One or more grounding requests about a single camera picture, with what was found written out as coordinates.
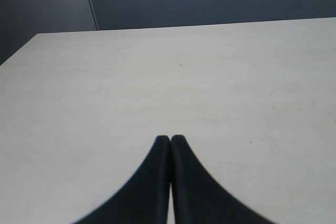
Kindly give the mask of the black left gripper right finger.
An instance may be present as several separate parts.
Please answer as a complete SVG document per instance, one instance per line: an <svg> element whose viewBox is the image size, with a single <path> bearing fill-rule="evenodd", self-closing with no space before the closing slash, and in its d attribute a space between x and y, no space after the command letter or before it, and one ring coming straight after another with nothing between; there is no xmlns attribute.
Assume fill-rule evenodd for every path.
<svg viewBox="0 0 336 224"><path fill-rule="evenodd" d="M227 192L200 163L186 138L171 138L176 223L272 223Z"/></svg>

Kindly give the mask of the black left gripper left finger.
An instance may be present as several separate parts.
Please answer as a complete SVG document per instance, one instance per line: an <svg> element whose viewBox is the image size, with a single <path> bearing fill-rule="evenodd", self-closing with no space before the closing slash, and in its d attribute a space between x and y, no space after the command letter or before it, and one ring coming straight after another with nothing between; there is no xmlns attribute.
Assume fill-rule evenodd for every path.
<svg viewBox="0 0 336 224"><path fill-rule="evenodd" d="M132 177L77 223L167 223L170 139L160 135Z"/></svg>

